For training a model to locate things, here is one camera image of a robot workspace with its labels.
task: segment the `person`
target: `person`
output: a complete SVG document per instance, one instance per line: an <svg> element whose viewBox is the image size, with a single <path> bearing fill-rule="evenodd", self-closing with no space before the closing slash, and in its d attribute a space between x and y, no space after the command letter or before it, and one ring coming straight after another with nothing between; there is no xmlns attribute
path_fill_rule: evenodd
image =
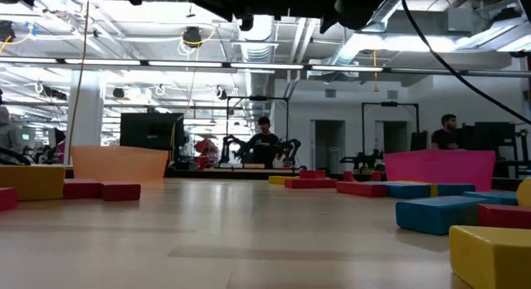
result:
<svg viewBox="0 0 531 289"><path fill-rule="evenodd" d="M261 132L249 140L246 145L247 150L253 149L253 163L264 164L266 169L273 169L273 160L275 159L273 145L279 141L279 138L269 130L271 127L269 118L261 117L258 119L258 125Z"/></svg>
<svg viewBox="0 0 531 289"><path fill-rule="evenodd" d="M21 130L9 120L9 110L7 107L0 106L0 148L21 153L22 147ZM5 154L0 154L0 158L13 162L13 158Z"/></svg>
<svg viewBox="0 0 531 289"><path fill-rule="evenodd" d="M442 129L434 132L431 136L432 149L459 149L455 140L455 127L457 120L455 115L443 115L441 118Z"/></svg>

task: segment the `ceiling light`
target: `ceiling light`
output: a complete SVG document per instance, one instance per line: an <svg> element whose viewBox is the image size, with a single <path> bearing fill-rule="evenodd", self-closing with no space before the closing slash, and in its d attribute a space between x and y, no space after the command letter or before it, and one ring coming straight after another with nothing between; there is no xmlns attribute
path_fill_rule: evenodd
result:
<svg viewBox="0 0 531 289"><path fill-rule="evenodd" d="M39 58L39 57L8 57L0 56L0 61L14 62L14 63L50 63L56 64L57 60L52 58Z"/></svg>
<svg viewBox="0 0 531 289"><path fill-rule="evenodd" d="M66 59L67 64L79 65L81 59ZM85 60L86 65L117 65L117 66L140 66L140 61L136 60Z"/></svg>
<svg viewBox="0 0 531 289"><path fill-rule="evenodd" d="M350 72L382 72L383 68L369 66L321 66L314 65L312 70L316 71L350 71Z"/></svg>
<svg viewBox="0 0 531 289"><path fill-rule="evenodd" d="M232 68L241 69L281 69L281 70L302 70L303 65L296 64L262 64L262 63L232 63Z"/></svg>
<svg viewBox="0 0 531 289"><path fill-rule="evenodd" d="M209 61L150 61L150 66L180 66L180 67L206 67L221 68L220 62Z"/></svg>

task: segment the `pillar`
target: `pillar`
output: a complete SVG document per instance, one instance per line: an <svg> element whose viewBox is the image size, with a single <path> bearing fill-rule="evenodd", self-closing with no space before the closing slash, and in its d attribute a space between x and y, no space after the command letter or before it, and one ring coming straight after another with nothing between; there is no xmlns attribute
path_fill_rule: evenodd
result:
<svg viewBox="0 0 531 289"><path fill-rule="evenodd" d="M68 103L68 126L66 128L65 160L68 154L68 139L72 133L72 145L100 145L105 103L104 74L98 71L84 71L76 110L76 123L72 129L74 104L78 95L80 72L73 71Z"/></svg>

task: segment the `fluorescent light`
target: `fluorescent light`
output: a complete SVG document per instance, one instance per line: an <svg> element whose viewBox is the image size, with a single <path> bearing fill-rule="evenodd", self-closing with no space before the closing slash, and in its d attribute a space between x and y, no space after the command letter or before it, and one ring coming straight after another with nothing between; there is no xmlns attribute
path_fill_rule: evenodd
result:
<svg viewBox="0 0 531 289"><path fill-rule="evenodd" d="M23 62L23 63L32 63L32 62L38 62L38 63L51 63L56 64L57 60L52 58L38 58L38 57L6 57L6 56L0 56L0 61L8 61L8 62Z"/></svg>
<svg viewBox="0 0 531 289"><path fill-rule="evenodd" d="M517 52L531 50L531 35L523 36L510 44L501 47L500 52Z"/></svg>
<svg viewBox="0 0 531 289"><path fill-rule="evenodd" d="M209 67L220 68L223 66L220 62L210 61L150 61L150 66L181 66L181 67Z"/></svg>
<svg viewBox="0 0 531 289"><path fill-rule="evenodd" d="M312 70L316 71L351 71L351 72L382 72L382 68L368 66L321 66L314 65Z"/></svg>
<svg viewBox="0 0 531 289"><path fill-rule="evenodd" d="M267 63L232 63L232 68L241 69L283 69L283 70L302 70L303 65L296 64L267 64Z"/></svg>
<svg viewBox="0 0 531 289"><path fill-rule="evenodd" d="M79 65L83 62L81 59L66 59L67 64ZM86 65L118 65L118 66L140 66L140 61L136 60L85 60Z"/></svg>

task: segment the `yellow cable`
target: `yellow cable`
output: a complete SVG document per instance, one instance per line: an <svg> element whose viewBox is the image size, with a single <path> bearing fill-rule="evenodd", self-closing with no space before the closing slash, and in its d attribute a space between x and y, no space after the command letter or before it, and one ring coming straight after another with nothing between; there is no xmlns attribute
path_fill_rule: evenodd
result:
<svg viewBox="0 0 531 289"><path fill-rule="evenodd" d="M0 53L6 48L7 43L11 40L11 35L7 36L7 40L3 43L2 47L0 47Z"/></svg>
<svg viewBox="0 0 531 289"><path fill-rule="evenodd" d="M74 135L74 126L76 126L76 115L77 115L77 105L80 101L80 91L81 91L81 81L83 80L83 70L85 69L85 59L86 59L86 48L87 48L87 36L89 31L89 12L90 12L90 0L86 0L86 15L85 15L85 38L83 40L83 56L81 58L81 68L80 68L80 79L77 83L76 91L76 100L74 102L74 110L72 112L72 124L70 126L70 132L68 136L68 160L67 163L70 164L70 159L72 157L72 138Z"/></svg>
<svg viewBox="0 0 531 289"><path fill-rule="evenodd" d="M33 26L30 26L29 27L30 29L30 32L22 39L22 40L19 40L19 41L16 41L16 42L10 42L9 39L11 39L11 37L9 37L5 42L0 42L0 43L3 43L3 45L18 45L18 44L22 44L24 43L27 39L30 38L30 36L32 35L33 33Z"/></svg>
<svg viewBox="0 0 531 289"><path fill-rule="evenodd" d="M184 40L184 37L183 37L184 32L181 33L181 38L183 39L183 42L186 43L186 44L189 44L189 45L200 45L200 44L203 44L204 42L209 41L210 39L212 39L212 37L214 36L214 32L216 32L216 30L217 30L217 27L212 26L212 32L210 33L210 36L208 36L208 38L203 39L203 40L201 40L199 42L189 42L189 41Z"/></svg>

